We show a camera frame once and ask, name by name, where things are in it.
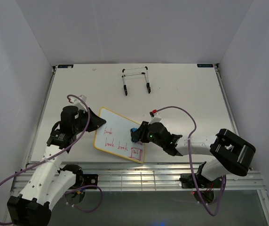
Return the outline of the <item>blue bone-shaped whiteboard eraser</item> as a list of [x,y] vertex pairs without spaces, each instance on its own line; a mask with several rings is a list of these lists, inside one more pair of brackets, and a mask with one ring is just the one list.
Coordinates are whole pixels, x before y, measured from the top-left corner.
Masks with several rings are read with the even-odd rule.
[[139,142],[140,132],[138,132],[137,128],[131,128],[130,129],[130,135],[131,135],[131,141],[133,143]]

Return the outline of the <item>yellow-framed whiteboard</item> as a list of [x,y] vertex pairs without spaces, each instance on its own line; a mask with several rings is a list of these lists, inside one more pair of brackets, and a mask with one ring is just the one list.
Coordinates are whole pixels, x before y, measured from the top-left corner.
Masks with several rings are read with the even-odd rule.
[[115,156],[134,161],[145,162],[145,144],[131,141],[130,129],[140,124],[108,108],[99,110],[99,117],[106,123],[95,131],[94,147]]

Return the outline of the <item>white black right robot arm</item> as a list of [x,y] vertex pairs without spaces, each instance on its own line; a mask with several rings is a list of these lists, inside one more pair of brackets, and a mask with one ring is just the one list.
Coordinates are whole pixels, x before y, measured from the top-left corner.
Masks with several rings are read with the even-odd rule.
[[182,135],[170,133],[160,122],[143,121],[139,128],[131,129],[130,134],[132,142],[154,143],[170,156],[213,156],[214,160],[202,163],[194,176],[185,179],[189,186],[200,188],[227,174],[246,176],[256,153],[252,144],[228,129],[221,129],[214,136],[184,139]]

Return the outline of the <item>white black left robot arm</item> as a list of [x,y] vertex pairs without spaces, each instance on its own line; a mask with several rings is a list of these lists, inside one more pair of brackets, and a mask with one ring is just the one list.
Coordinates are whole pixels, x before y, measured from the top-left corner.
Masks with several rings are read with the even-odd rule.
[[17,226],[46,226],[50,222],[52,209],[69,190],[81,188],[86,177],[80,166],[67,164],[60,167],[75,143],[77,135],[92,132],[106,123],[91,109],[66,106],[60,121],[52,127],[42,158],[27,185],[18,196],[7,202],[9,215]]

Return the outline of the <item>black metal whiteboard stand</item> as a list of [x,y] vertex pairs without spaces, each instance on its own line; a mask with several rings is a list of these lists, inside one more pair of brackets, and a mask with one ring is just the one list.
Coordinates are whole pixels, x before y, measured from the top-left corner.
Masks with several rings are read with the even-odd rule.
[[135,68],[123,68],[121,72],[122,72],[121,78],[123,81],[123,90],[125,96],[128,95],[126,80],[138,79],[139,77],[144,77],[147,92],[149,94],[151,93],[151,86],[149,82],[149,69],[147,66],[135,67]]

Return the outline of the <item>blue label sticker left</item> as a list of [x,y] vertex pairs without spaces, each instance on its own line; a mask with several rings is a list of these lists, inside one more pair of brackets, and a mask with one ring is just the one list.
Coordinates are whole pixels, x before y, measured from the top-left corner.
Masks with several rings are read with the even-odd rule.
[[73,68],[74,67],[74,65],[58,65],[57,66],[57,68],[59,69],[59,68],[66,68],[66,69],[69,69],[69,68]]

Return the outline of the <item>blue label sticker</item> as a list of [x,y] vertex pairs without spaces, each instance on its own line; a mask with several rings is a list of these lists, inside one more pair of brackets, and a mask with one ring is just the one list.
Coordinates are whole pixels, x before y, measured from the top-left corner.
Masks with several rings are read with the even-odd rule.
[[213,68],[213,64],[197,64],[198,68]]
[[58,65],[57,66],[57,68],[59,69],[59,68],[66,68],[66,69],[69,69],[69,68],[73,68],[74,67],[74,65]]

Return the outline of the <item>blue label sticker right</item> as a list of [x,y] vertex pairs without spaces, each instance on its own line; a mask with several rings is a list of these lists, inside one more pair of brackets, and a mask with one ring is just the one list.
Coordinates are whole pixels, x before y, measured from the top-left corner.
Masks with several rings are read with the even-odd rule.
[[213,64],[197,64],[198,68],[213,68]]

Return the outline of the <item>aluminium table edge rail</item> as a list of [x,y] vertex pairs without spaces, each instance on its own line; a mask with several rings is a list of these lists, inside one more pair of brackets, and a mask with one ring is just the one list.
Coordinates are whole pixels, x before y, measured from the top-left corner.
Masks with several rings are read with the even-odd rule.
[[[181,174],[191,173],[189,164],[138,163],[78,163],[84,174],[97,174],[98,186],[106,192],[181,191]],[[34,170],[17,176],[11,191],[19,192],[27,184]],[[259,171],[247,176],[226,176],[226,190],[266,190]]]

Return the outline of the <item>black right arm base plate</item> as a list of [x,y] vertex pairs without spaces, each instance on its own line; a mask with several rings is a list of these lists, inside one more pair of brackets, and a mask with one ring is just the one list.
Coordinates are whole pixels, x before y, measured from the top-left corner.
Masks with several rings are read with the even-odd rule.
[[[206,179],[202,175],[195,175],[196,183],[199,188],[219,188],[222,185],[222,177],[218,177],[215,180],[211,181]],[[180,175],[179,181],[181,182],[182,188],[195,188],[195,183],[191,173],[184,173]]]

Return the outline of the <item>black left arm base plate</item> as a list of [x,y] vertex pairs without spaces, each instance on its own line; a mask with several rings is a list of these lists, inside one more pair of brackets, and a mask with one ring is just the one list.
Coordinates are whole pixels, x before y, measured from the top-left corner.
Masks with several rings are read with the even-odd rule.
[[98,185],[98,174],[83,174],[80,176],[80,187],[82,186],[97,186]]

